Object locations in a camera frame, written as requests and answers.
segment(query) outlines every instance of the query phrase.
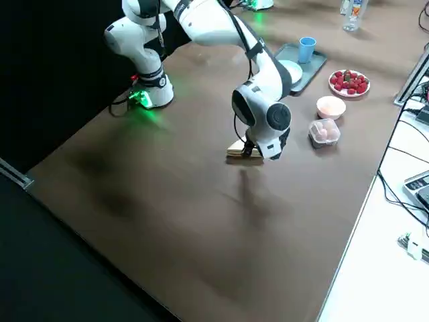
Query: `white bowl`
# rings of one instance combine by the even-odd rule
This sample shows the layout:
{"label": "white bowl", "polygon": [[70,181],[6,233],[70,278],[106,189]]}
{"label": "white bowl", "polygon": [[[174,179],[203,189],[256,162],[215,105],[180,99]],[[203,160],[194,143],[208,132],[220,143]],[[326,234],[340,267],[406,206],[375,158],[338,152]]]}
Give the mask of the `white bowl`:
{"label": "white bowl", "polygon": [[323,96],[317,100],[317,114],[323,119],[338,119],[346,111],[346,103],[335,96]]}

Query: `metal frame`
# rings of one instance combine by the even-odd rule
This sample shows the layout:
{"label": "metal frame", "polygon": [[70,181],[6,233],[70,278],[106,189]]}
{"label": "metal frame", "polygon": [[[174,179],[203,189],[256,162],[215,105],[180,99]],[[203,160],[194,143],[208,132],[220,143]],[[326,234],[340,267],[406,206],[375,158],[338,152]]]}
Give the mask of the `metal frame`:
{"label": "metal frame", "polygon": [[409,75],[404,86],[401,88],[399,93],[396,95],[393,104],[403,107],[405,102],[410,98],[412,93],[416,90],[420,80],[426,74],[429,69],[429,46],[425,47],[423,55],[415,65],[413,71]]}
{"label": "metal frame", "polygon": [[33,179],[16,170],[2,158],[0,158],[0,174],[6,176],[24,190],[27,190],[28,187],[34,182]]}

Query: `plastic cup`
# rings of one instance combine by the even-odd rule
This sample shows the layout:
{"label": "plastic cup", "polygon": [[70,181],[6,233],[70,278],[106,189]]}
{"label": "plastic cup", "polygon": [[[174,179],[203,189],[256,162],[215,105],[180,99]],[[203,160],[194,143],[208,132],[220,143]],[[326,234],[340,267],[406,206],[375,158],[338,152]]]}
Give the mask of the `plastic cup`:
{"label": "plastic cup", "polygon": [[300,52],[298,55],[298,62],[305,64],[310,61],[313,55],[314,47],[316,47],[316,40],[311,37],[303,37],[300,39]]}

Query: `water bottle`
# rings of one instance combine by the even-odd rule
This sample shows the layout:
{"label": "water bottle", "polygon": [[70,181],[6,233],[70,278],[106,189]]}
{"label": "water bottle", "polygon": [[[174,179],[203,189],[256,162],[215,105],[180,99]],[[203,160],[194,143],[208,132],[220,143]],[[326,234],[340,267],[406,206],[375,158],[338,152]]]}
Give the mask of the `water bottle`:
{"label": "water bottle", "polygon": [[359,29],[368,1],[369,0],[350,0],[343,25],[343,29],[346,32],[355,32]]}

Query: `cable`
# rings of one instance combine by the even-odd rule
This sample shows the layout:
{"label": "cable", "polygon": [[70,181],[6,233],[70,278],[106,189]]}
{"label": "cable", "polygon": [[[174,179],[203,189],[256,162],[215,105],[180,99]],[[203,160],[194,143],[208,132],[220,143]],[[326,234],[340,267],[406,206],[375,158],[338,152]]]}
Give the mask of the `cable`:
{"label": "cable", "polygon": [[413,158],[415,158],[415,159],[417,159],[417,160],[420,160],[420,161],[422,161],[422,162],[425,162],[425,163],[429,164],[429,161],[426,161],[426,160],[420,159],[419,157],[417,157],[417,156],[415,156],[415,155],[413,155],[413,154],[411,154],[411,153],[408,153],[408,152],[402,151],[402,150],[400,150],[400,149],[394,148],[393,146],[388,146],[388,148],[391,148],[392,150],[396,150],[396,151],[398,151],[398,152],[402,152],[402,153],[407,154],[407,155],[409,155],[409,156],[411,156],[411,157],[413,157]]}
{"label": "cable", "polygon": [[424,209],[424,212],[426,213],[426,215],[428,216],[428,220],[426,222],[422,221],[420,218],[418,218],[415,214],[413,214],[408,207],[406,207],[406,204],[403,203],[402,201],[400,201],[400,199],[397,197],[397,195],[394,193],[394,191],[392,190],[392,188],[389,186],[389,184],[386,182],[386,180],[384,179],[382,173],[380,170],[377,171],[378,176],[380,177],[381,181],[384,182],[384,184],[386,185],[386,187],[390,190],[390,192],[392,193],[392,195],[395,197],[395,199],[398,201],[398,203],[415,219],[417,220],[419,223],[421,223],[424,227],[426,227],[426,235],[429,238],[429,211]]}
{"label": "cable", "polygon": [[419,27],[420,27],[420,29],[422,29],[424,32],[426,32],[426,33],[428,33],[428,34],[429,34],[429,30],[428,30],[428,29],[426,29],[425,27],[423,27],[423,26],[422,26],[422,22],[421,22],[423,13],[426,15],[426,17],[429,17],[429,13],[426,11],[426,9],[428,8],[428,5],[429,5],[429,1],[428,1],[428,2],[426,2],[426,4],[424,5],[423,9],[422,9],[422,10],[421,10],[421,12],[420,12],[420,15],[418,15],[418,26],[419,26]]}
{"label": "cable", "polygon": [[234,8],[237,8],[237,7],[242,7],[243,5],[246,4],[246,2],[247,2],[246,0],[241,0],[236,5],[230,6],[229,9],[234,9]]}
{"label": "cable", "polygon": [[423,134],[423,132],[422,131],[420,131],[417,127],[415,127],[414,125],[412,125],[411,123],[408,123],[408,122],[405,122],[405,121],[403,121],[403,120],[399,120],[398,121],[398,123],[399,122],[402,122],[402,123],[405,123],[405,124],[407,124],[408,126],[411,126],[412,128],[414,128],[418,133],[420,133],[422,136],[423,136],[423,138],[429,143],[429,139]]}
{"label": "cable", "polygon": [[[126,112],[124,112],[122,114],[114,114],[113,113],[113,105],[120,105],[120,104],[125,103],[125,102],[127,103],[127,110],[126,110]],[[113,117],[123,117],[123,116],[125,116],[125,114],[128,113],[129,110],[130,110],[130,107],[129,107],[129,104],[128,104],[128,98],[122,99],[120,101],[113,102],[113,103],[109,104],[109,107],[107,109],[107,111],[109,112],[109,114],[111,116],[113,116]]]}
{"label": "cable", "polygon": [[[231,21],[233,22],[233,25],[235,27],[235,29],[237,30],[237,33],[241,39],[241,41],[243,42],[244,48],[246,52],[250,51],[250,47],[249,44],[247,43],[247,39],[244,36],[243,30],[241,29],[239,22],[235,19],[234,14],[231,12],[231,10],[227,7],[227,5],[225,5],[223,3],[222,0],[218,0],[217,1],[219,3],[219,5],[221,5],[221,7],[228,13],[229,17],[231,18]],[[251,76],[253,76],[253,71],[252,71],[252,61],[251,59],[249,59],[249,75],[247,77],[247,79],[249,79]]]}
{"label": "cable", "polygon": [[[387,196],[386,184],[385,184],[385,182],[384,182],[383,180],[381,180],[381,183],[382,183],[382,185],[383,185],[384,197],[385,197],[385,199],[387,200],[387,202],[388,202],[388,203],[391,203],[392,205],[395,205],[395,206],[401,206],[401,207],[402,207],[402,205],[400,204],[400,202],[399,202],[399,201],[394,201],[394,200],[389,199],[389,197]],[[411,204],[411,203],[404,203],[404,202],[403,202],[403,204],[404,204],[404,205],[406,205],[406,206],[407,206],[407,208],[409,208],[409,209],[411,209],[411,210],[421,210],[421,211],[424,211],[424,210],[425,210],[424,208],[418,207],[418,206],[413,205],[413,204]]]}
{"label": "cable", "polygon": [[237,137],[243,142],[246,143],[240,136],[239,132],[237,131],[237,114],[234,113],[234,130],[235,130],[235,134],[237,134]]}

